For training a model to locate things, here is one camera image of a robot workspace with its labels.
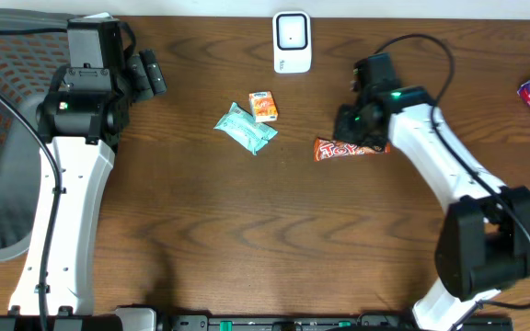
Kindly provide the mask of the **small orange tissue pack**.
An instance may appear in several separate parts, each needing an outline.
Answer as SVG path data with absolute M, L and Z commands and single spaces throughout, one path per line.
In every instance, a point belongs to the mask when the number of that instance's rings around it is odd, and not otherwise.
M 248 99 L 253 118 L 257 123 L 278 119 L 278 109 L 271 91 L 251 93 Z

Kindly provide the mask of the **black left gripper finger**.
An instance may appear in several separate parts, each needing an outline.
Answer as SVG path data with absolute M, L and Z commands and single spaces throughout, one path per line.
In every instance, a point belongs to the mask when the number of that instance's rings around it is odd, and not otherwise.
M 144 65 L 144 70 L 149 84 L 155 95 L 163 95 L 167 92 L 167 84 L 162 74 L 160 65 L 156 59 L 156 54 L 151 49 L 139 52 Z
M 127 61 L 128 73 L 132 79 L 133 101 L 142 102 L 155 96 L 146 66 L 139 54 Z

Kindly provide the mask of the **teal snack bar wrapper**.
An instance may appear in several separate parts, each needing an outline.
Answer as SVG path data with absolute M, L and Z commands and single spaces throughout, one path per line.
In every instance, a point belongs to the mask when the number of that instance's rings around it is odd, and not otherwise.
M 225 132 L 253 155 L 278 134 L 271 126 L 254 121 L 236 102 L 232 103 L 214 129 Z

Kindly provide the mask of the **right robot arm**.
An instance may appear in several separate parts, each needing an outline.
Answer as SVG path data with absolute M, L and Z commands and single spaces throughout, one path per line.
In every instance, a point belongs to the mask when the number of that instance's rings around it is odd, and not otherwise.
M 333 137 L 383 152 L 394 146 L 416 167 L 444 211 L 434 254 L 438 274 L 412 308 L 421 330 L 456 330 L 481 305 L 530 277 L 530 190 L 485 169 L 448 127 L 422 86 L 403 86 L 389 54 L 353 66 L 351 105 Z

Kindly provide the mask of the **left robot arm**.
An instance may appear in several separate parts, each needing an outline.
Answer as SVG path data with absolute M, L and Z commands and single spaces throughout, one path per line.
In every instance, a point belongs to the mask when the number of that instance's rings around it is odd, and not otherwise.
M 24 269 L 0 331 L 158 331 L 167 318 L 147 305 L 95 314 L 93 253 L 100 202 L 130 106 L 162 95 L 151 50 L 124 45 L 129 25 L 109 15 L 63 28 L 70 61 L 55 72 L 27 131 L 40 147 L 40 193 Z

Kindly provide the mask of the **orange brown snack bar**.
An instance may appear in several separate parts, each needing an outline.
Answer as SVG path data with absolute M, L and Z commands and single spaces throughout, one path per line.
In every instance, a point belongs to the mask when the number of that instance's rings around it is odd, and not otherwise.
M 390 148 L 389 143 L 385 146 L 359 146 L 353 143 L 316 138 L 314 143 L 314 160 L 321 161 L 329 158 L 352 155 L 386 154 L 390 152 Z

